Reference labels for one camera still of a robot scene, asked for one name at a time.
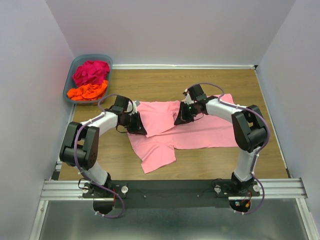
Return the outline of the light pink t shirt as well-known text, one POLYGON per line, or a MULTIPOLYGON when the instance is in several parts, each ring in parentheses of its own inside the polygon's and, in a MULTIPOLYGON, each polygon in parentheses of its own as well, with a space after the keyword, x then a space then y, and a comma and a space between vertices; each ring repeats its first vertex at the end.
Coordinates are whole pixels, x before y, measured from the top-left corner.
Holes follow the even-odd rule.
POLYGON ((146 135, 129 134, 145 174, 176 161, 175 150, 237 147, 230 122, 212 115, 200 115, 194 122, 175 125, 179 101, 143 102, 140 113, 146 135))

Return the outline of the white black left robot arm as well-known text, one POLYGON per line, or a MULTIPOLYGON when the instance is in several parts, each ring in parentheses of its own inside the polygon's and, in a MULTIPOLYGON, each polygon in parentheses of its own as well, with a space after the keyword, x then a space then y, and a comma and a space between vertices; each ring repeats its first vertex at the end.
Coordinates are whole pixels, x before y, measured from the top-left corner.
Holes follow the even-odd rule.
POLYGON ((107 95, 98 101, 101 113, 83 122, 70 122, 67 126, 59 159, 78 173, 90 185, 117 195, 112 190, 111 176, 97 161, 99 139, 110 129, 124 127, 124 133, 146 135, 135 101, 118 94, 107 95))

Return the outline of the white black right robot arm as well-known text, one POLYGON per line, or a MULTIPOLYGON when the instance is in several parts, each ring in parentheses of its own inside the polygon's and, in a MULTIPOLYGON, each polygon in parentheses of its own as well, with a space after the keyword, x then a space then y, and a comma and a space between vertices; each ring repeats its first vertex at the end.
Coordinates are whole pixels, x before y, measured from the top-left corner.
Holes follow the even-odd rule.
POLYGON ((217 194, 238 195, 247 192, 257 183, 255 167, 260 151, 270 140, 270 129, 258 106, 241 106, 224 101, 219 96, 207 96, 202 83, 188 87, 180 102, 175 125, 194 122, 198 114, 215 116, 232 124, 235 142, 240 148, 237 166, 230 179, 214 182, 217 194))

